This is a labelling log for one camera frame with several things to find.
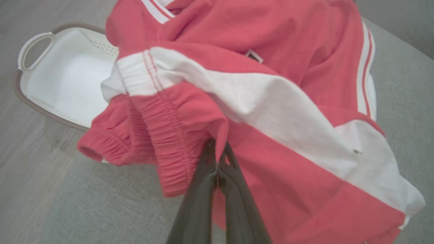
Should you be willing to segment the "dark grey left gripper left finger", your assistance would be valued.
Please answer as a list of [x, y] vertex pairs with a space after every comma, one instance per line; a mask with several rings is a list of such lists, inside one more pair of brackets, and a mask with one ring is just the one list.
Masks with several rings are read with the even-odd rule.
[[193, 178], [165, 244], [211, 244], [217, 176], [215, 139], [210, 138], [202, 148]]

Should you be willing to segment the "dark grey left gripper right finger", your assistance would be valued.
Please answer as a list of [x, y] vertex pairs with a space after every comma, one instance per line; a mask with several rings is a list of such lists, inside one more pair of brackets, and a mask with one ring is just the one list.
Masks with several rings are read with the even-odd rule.
[[225, 196], [226, 243], [272, 244], [229, 142], [219, 159], [218, 175]]

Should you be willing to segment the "red and white garment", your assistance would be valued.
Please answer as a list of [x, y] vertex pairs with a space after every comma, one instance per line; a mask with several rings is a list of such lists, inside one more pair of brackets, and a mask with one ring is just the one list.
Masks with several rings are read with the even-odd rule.
[[392, 244], [425, 206], [376, 123], [353, 0], [117, 0], [107, 108], [77, 149], [186, 193], [230, 144], [274, 244]]

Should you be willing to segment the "grey and yellow sofa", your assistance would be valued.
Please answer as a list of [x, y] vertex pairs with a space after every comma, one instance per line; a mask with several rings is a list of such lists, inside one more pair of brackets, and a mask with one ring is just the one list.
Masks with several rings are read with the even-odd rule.
[[360, 14], [434, 60], [434, 0], [355, 0]]

